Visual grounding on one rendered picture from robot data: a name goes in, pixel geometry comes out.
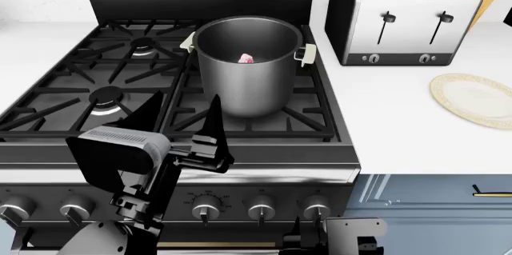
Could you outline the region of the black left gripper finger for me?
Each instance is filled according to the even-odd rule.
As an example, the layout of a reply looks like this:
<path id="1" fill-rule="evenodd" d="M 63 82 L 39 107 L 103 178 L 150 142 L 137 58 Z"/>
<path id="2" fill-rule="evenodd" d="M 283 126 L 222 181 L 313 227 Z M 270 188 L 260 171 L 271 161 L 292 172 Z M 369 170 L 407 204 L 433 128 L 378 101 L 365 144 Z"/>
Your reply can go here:
<path id="1" fill-rule="evenodd" d="M 104 126 L 153 132 L 162 107 L 162 101 L 163 92 L 158 91 L 126 118 L 108 122 Z"/>
<path id="2" fill-rule="evenodd" d="M 210 103 L 202 128 L 192 137 L 192 156 L 202 168 L 226 173 L 234 163 L 222 120 L 221 99 L 216 94 Z"/>

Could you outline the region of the tall steel stock pot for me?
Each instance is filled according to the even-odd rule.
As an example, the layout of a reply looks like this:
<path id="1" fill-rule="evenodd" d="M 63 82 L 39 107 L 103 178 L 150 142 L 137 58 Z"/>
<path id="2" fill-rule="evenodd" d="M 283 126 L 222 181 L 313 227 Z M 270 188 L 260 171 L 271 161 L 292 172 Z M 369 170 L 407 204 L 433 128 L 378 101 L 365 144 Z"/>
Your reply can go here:
<path id="1" fill-rule="evenodd" d="M 305 43 L 300 29 L 275 18 L 240 16 L 218 19 L 194 31 L 180 45 L 196 53 L 203 77 L 221 99 L 222 111 L 237 118 L 258 118 L 275 113 L 288 103 L 296 68 L 312 65 L 314 43 Z M 242 54 L 253 63 L 238 63 Z"/>

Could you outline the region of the round gas burner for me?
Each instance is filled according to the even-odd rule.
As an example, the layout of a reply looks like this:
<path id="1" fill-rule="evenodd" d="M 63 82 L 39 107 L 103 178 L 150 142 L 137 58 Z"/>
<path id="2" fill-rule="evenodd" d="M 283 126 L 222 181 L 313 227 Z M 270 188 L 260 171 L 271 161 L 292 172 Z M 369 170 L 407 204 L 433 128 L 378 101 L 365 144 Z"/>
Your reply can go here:
<path id="1" fill-rule="evenodd" d="M 125 94 L 121 88 L 117 86 L 103 86 L 93 91 L 89 96 L 89 102 L 96 102 L 91 115 L 106 116 L 111 114 L 123 114 L 122 108 L 117 106 L 114 101 L 127 106 L 130 95 Z"/>
<path id="2" fill-rule="evenodd" d="M 158 51 L 154 48 L 157 45 L 152 38 L 140 37 L 131 41 L 130 46 L 134 48 L 133 57 L 154 56 Z"/>

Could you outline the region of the cream plate with gold rim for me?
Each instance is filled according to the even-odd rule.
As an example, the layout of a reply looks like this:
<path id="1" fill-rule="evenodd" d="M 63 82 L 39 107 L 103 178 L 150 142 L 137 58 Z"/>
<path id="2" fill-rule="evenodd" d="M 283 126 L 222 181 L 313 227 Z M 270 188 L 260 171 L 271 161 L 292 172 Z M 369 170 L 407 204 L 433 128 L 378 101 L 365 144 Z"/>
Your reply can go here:
<path id="1" fill-rule="evenodd" d="M 512 88 L 472 74 L 442 74 L 430 82 L 433 99 L 465 120 L 512 129 Z"/>

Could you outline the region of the silver range knob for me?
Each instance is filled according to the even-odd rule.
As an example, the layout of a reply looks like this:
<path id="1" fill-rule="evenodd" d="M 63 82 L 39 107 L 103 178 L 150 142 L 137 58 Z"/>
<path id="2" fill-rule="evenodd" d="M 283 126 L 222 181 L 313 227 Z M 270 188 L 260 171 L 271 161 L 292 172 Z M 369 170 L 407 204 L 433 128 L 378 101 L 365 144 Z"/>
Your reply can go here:
<path id="1" fill-rule="evenodd" d="M 249 201 L 248 216 L 256 221 L 259 226 L 273 218 L 276 214 L 274 199 L 268 195 L 262 194 Z"/>
<path id="2" fill-rule="evenodd" d="M 311 195 L 302 203 L 303 216 L 309 221 L 323 221 L 330 215 L 330 204 L 327 197 Z"/>
<path id="3" fill-rule="evenodd" d="M 13 195 L 0 205 L 0 218 L 8 225 L 19 227 L 32 216 L 37 208 L 33 199 L 22 195 Z"/>
<path id="4" fill-rule="evenodd" d="M 68 197 L 60 208 L 60 214 L 67 221 L 81 228 L 82 223 L 86 221 L 95 209 L 95 203 L 92 199 L 79 194 Z"/>

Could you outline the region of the silver oven temperature knob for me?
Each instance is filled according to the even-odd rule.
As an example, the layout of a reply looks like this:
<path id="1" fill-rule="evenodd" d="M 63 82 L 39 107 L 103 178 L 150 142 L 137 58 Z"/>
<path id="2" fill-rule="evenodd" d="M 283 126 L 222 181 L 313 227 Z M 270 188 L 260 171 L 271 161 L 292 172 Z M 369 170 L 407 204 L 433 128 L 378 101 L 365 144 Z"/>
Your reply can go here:
<path id="1" fill-rule="evenodd" d="M 193 200 L 192 215 L 207 225 L 209 221 L 219 218 L 221 200 L 212 195 L 201 195 Z"/>

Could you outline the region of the black stainless gas range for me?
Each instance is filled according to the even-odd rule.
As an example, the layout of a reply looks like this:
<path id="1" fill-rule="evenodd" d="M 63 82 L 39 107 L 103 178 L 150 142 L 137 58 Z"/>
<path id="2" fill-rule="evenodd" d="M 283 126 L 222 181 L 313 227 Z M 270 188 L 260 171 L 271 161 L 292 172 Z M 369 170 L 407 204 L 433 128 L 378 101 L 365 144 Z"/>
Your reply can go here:
<path id="1" fill-rule="evenodd" d="M 90 0 L 98 26 L 110 21 L 191 20 L 205 24 L 228 17 L 257 16 L 288 22 L 300 29 L 305 43 L 314 43 L 310 30 L 312 0 Z M 300 218 L 302 244 L 315 245 L 314 222 L 303 216 L 302 203 L 311 195 L 327 197 L 330 215 L 341 216 L 360 165 L 348 142 L 322 144 L 228 144 L 234 163 L 226 173 L 182 169 L 162 223 L 158 244 L 178 246 L 282 247 Z M 133 221 L 117 214 L 113 194 L 89 185 L 74 160 L 65 137 L 61 142 L 0 142 L 0 205 L 8 197 L 33 199 L 37 208 L 15 231 L 10 251 L 21 247 L 59 247 L 97 221 Z M 171 141 L 175 149 L 190 150 L 193 142 Z M 79 228 L 60 214 L 63 202 L 79 194 L 92 199 L 95 209 Z M 201 195 L 221 200 L 219 218 L 204 225 L 192 215 L 193 200 Z M 276 214 L 259 226 L 247 211 L 258 195 L 274 199 Z"/>

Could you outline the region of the blue cabinet drawer front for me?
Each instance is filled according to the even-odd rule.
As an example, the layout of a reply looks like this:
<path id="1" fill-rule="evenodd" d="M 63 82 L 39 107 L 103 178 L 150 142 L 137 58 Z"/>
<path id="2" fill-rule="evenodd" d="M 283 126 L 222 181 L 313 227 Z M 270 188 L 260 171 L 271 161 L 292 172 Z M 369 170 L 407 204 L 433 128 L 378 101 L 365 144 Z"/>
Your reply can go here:
<path id="1" fill-rule="evenodd" d="M 360 175 L 345 215 L 379 217 L 385 255 L 512 255 L 512 175 Z"/>

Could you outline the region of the silver black four-slot toaster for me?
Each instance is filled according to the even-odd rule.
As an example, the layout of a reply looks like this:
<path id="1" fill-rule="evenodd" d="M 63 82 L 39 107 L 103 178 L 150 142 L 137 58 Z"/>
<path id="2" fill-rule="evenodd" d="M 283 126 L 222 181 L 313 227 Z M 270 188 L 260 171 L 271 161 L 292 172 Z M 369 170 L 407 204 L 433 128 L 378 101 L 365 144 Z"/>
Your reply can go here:
<path id="1" fill-rule="evenodd" d="M 344 66 L 448 66 L 482 0 L 329 0 L 325 32 Z"/>

